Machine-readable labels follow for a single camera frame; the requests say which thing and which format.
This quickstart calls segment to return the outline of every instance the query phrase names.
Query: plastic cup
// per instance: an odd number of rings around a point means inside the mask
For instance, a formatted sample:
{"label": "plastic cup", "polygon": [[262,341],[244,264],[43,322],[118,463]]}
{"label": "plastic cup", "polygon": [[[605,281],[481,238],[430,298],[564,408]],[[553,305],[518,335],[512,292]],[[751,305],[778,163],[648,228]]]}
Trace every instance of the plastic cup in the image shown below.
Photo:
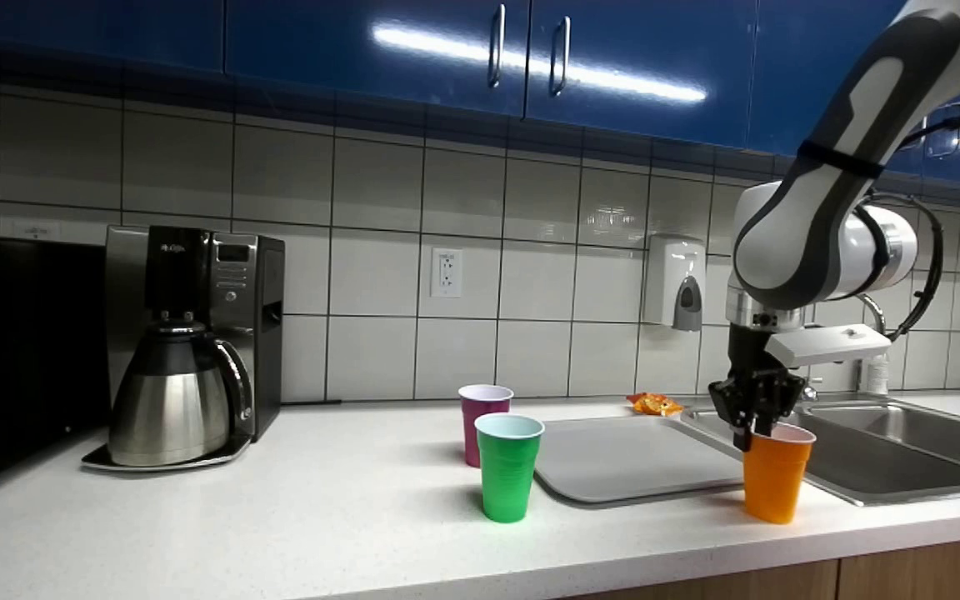
{"label": "plastic cup", "polygon": [[477,416],[484,413],[510,413],[512,392],[495,384],[468,384],[455,392],[458,397],[458,431],[464,431],[464,458],[466,466],[481,463],[477,449]]}
{"label": "plastic cup", "polygon": [[743,458],[745,513],[788,524],[816,437],[795,424],[776,424],[771,437],[753,435]]}
{"label": "plastic cup", "polygon": [[542,422],[518,413],[484,413],[477,422],[481,499],[491,519],[523,519],[542,435]]}

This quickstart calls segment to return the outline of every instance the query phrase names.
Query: stainless steel carafe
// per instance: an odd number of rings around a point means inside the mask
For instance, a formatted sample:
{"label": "stainless steel carafe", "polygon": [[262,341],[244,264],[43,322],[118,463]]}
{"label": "stainless steel carafe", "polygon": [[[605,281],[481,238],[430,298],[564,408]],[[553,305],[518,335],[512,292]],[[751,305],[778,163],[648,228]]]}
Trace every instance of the stainless steel carafe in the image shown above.
{"label": "stainless steel carafe", "polygon": [[247,441],[251,382],[233,346],[201,324],[148,326],[113,405],[113,463],[168,466]]}

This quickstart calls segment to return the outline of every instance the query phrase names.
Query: wall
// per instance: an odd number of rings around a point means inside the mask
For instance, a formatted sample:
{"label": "wall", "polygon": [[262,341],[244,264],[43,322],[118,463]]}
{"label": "wall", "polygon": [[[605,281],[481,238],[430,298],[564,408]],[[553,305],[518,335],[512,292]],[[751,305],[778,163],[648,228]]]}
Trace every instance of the wall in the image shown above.
{"label": "wall", "polygon": [[[288,402],[438,402],[466,382],[518,397],[703,394],[727,372],[732,199],[776,167],[654,158],[638,167],[0,88],[0,238],[104,244],[106,224],[282,238]],[[960,195],[924,199],[945,228],[945,281],[892,346],[890,384],[942,392],[960,386]],[[643,234],[706,242],[703,332],[637,322]],[[464,253],[464,298],[433,298],[433,246]],[[924,271],[877,305],[901,322],[918,285]],[[816,318],[862,322],[862,307]],[[816,368],[820,392],[848,392],[848,375]]]}

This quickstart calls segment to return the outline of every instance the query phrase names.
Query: soap dispenser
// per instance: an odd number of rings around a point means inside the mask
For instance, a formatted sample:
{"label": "soap dispenser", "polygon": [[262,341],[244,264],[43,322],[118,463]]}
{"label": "soap dispenser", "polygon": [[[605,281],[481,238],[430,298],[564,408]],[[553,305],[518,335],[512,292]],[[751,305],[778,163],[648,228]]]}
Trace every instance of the soap dispenser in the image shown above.
{"label": "soap dispenser", "polygon": [[706,246],[690,238],[647,242],[643,322],[667,332],[703,326]]}

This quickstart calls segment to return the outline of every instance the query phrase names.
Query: white countertop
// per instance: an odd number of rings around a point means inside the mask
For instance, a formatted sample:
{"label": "white countertop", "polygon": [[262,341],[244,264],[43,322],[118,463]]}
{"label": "white countertop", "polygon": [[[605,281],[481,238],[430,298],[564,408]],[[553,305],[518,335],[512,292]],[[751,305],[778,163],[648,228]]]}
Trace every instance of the white countertop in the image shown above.
{"label": "white countertop", "polygon": [[[960,413],[960,394],[912,402]],[[542,487],[523,524],[491,524],[455,405],[282,411],[235,463],[168,478],[81,471],[92,448],[0,482],[3,600],[565,598],[960,541],[960,498],[848,507],[814,487],[788,527],[743,516],[737,491],[582,512]]]}

